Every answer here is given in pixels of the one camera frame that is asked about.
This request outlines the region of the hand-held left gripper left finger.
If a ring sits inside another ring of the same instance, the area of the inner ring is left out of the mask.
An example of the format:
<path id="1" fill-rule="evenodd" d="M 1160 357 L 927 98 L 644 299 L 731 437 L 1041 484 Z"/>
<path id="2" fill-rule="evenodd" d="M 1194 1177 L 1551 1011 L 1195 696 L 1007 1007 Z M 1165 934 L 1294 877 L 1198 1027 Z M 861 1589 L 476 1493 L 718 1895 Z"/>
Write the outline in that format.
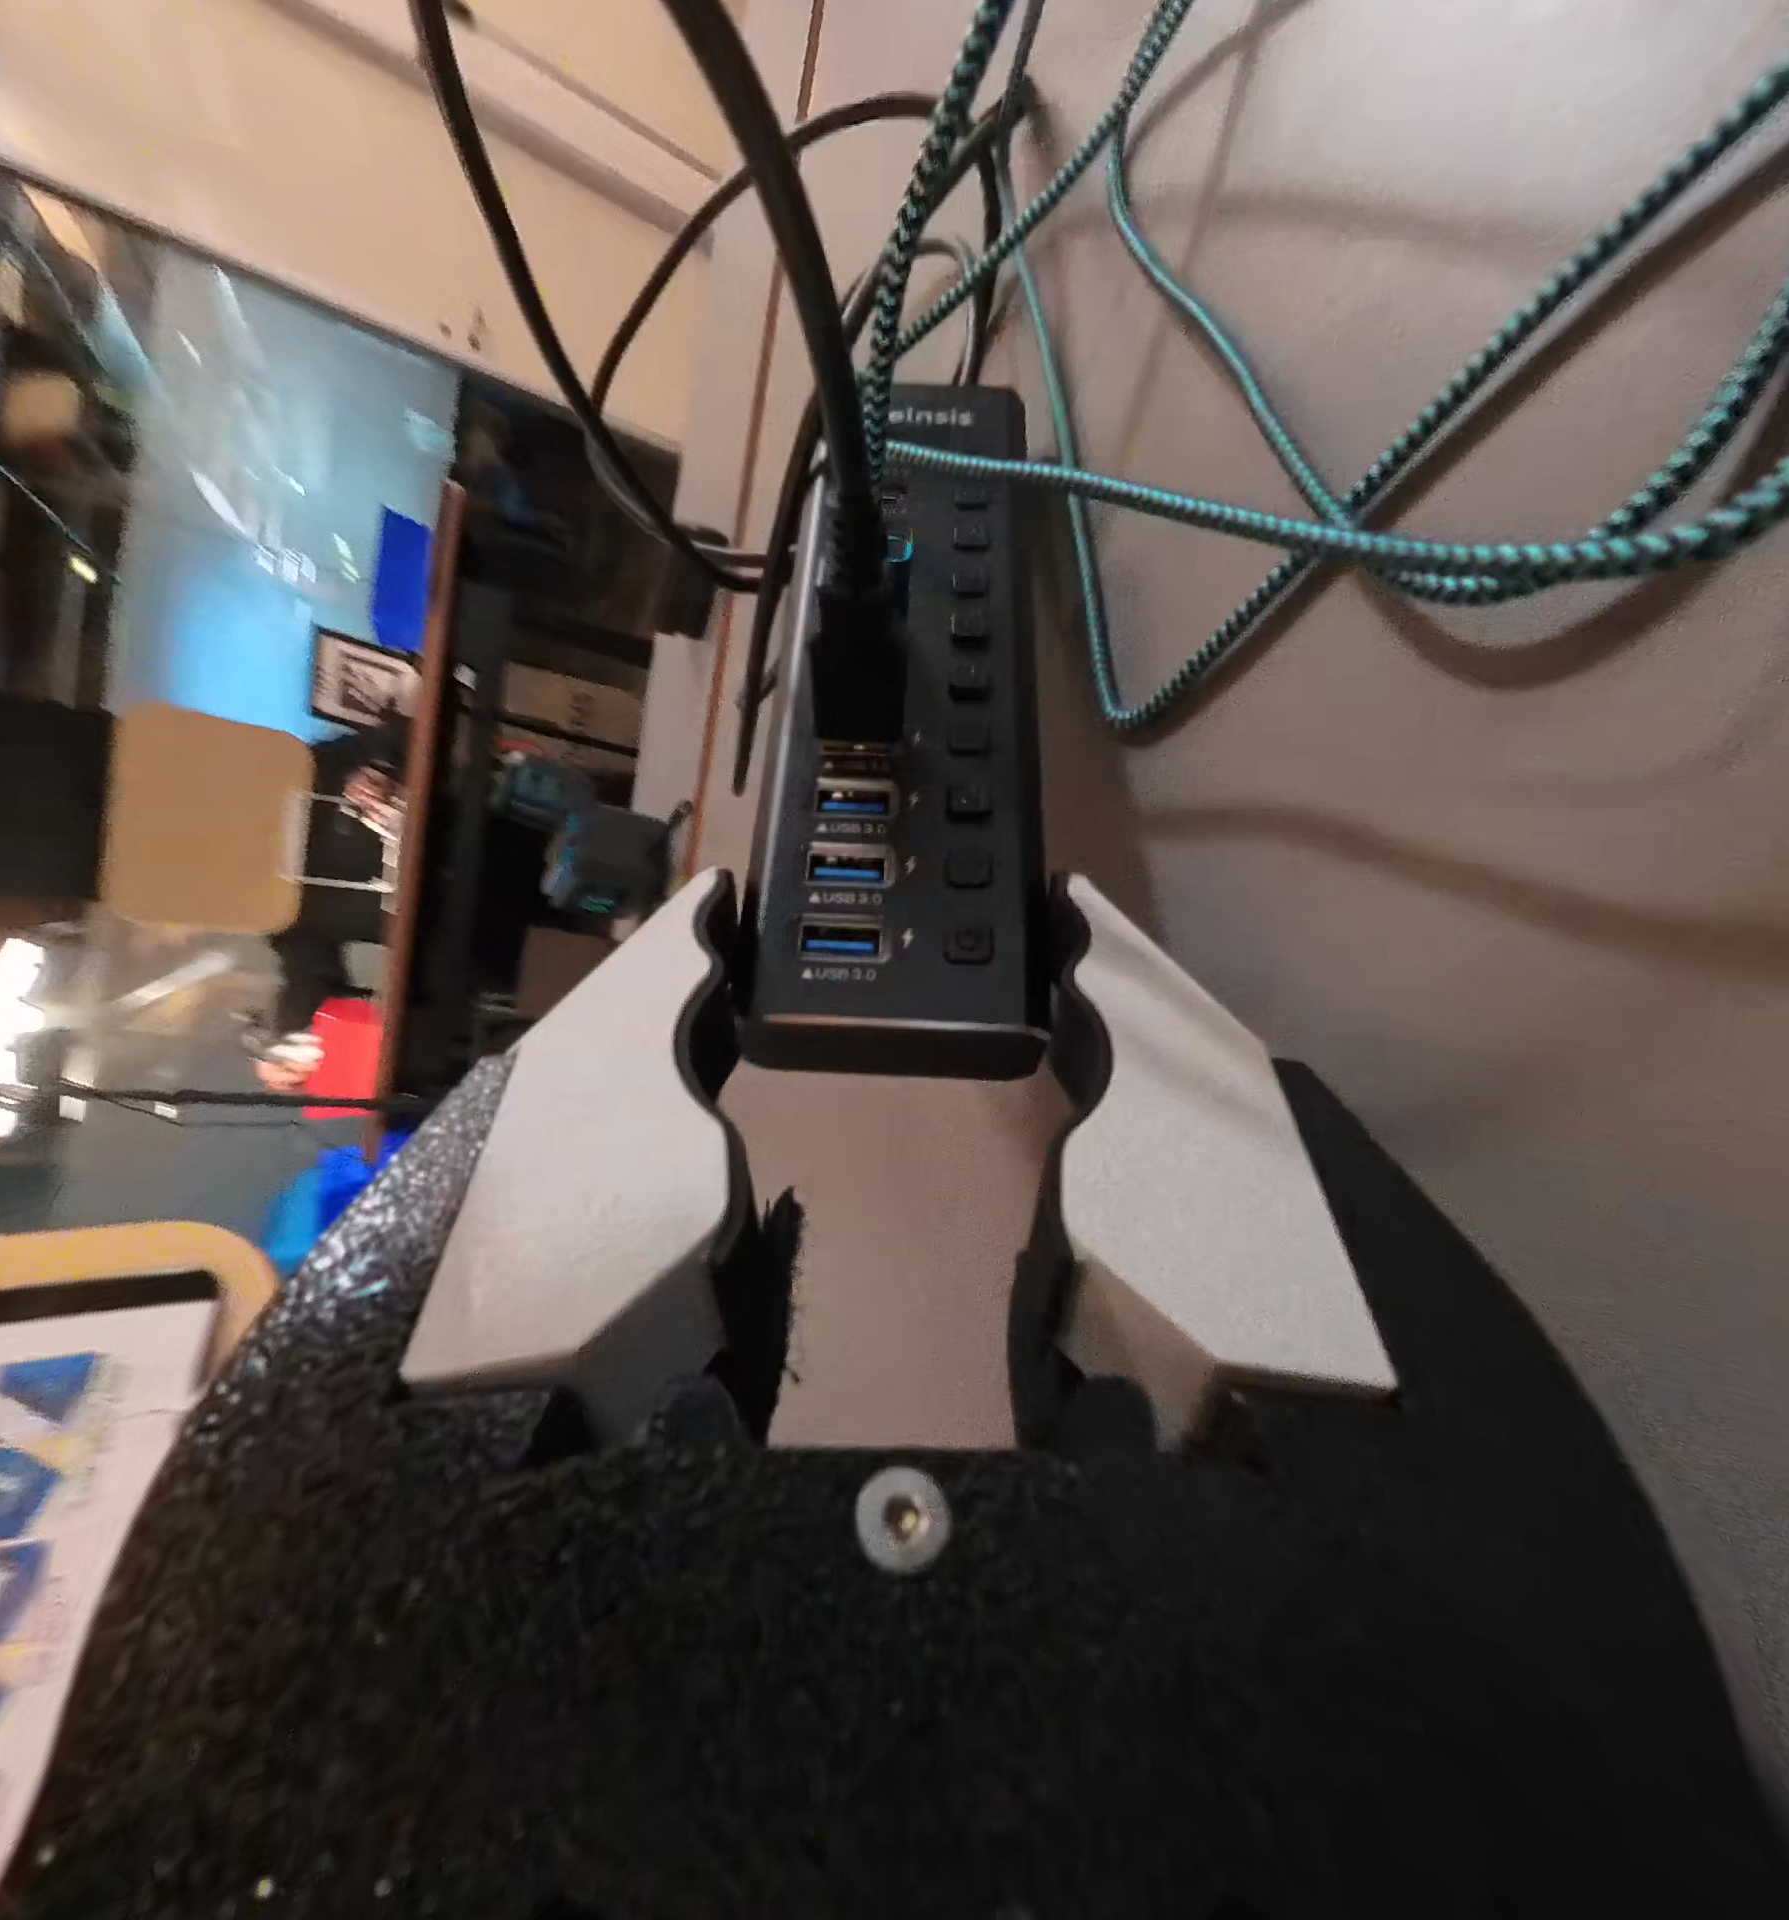
<path id="1" fill-rule="evenodd" d="M 739 882 L 689 879 L 511 1049 L 403 1352 L 412 1395 L 564 1391 L 603 1449 L 728 1345 L 715 1272 L 752 1207 Z"/>

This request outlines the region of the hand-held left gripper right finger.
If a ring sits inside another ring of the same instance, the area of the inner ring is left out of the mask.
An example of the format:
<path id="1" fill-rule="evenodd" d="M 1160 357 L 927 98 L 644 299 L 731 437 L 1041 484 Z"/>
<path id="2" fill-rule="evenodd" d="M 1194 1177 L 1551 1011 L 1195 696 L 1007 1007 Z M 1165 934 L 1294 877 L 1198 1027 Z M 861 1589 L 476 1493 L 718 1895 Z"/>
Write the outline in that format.
<path id="1" fill-rule="evenodd" d="M 1224 1388 L 1400 1392 L 1265 1044 L 1083 876 L 1059 876 L 1045 1179 L 1051 1341 L 1134 1388 L 1175 1453 Z"/>

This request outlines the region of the black usb hub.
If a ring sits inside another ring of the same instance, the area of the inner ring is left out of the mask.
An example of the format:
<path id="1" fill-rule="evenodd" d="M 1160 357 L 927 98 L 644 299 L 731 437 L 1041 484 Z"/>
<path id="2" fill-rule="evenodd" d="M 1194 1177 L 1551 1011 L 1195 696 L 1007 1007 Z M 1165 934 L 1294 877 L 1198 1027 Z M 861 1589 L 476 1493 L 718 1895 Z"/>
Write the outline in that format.
<path id="1" fill-rule="evenodd" d="M 740 1053 L 774 1072 L 1011 1081 L 1048 1044 L 1041 687 L 1024 518 L 988 464 L 1026 455 L 1004 386 L 896 383 L 883 516 L 908 589 L 894 741 L 815 731 L 817 591 L 781 649 L 742 904 Z"/>

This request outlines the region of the tan board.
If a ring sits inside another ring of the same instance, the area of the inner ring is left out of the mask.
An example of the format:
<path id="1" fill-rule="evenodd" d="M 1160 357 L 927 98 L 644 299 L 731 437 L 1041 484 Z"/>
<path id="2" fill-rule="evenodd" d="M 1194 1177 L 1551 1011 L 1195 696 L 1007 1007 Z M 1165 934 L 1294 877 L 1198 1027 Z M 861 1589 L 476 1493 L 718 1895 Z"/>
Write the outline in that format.
<path id="1" fill-rule="evenodd" d="M 302 911 L 310 747 L 145 702 L 114 724 L 98 903 L 145 928 L 265 937 Z"/>

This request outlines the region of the framed picture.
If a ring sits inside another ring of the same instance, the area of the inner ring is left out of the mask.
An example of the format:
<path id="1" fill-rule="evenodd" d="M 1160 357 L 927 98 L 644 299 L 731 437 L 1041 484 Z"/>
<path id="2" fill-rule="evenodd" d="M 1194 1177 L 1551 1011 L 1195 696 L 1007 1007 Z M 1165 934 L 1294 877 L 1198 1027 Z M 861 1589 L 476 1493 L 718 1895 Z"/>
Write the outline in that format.
<path id="1" fill-rule="evenodd" d="M 365 730 L 410 720 L 421 684 L 417 655 L 327 626 L 312 631 L 308 711 L 318 721 Z"/>

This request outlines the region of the printed paper sheet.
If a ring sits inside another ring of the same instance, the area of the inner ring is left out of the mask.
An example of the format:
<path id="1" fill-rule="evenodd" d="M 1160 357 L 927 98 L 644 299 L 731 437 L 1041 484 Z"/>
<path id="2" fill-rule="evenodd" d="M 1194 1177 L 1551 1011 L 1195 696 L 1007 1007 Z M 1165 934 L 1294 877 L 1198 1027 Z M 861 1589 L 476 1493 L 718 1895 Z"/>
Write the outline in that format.
<path id="1" fill-rule="evenodd" d="M 219 1316 L 196 1272 L 0 1293 L 0 1878 Z"/>

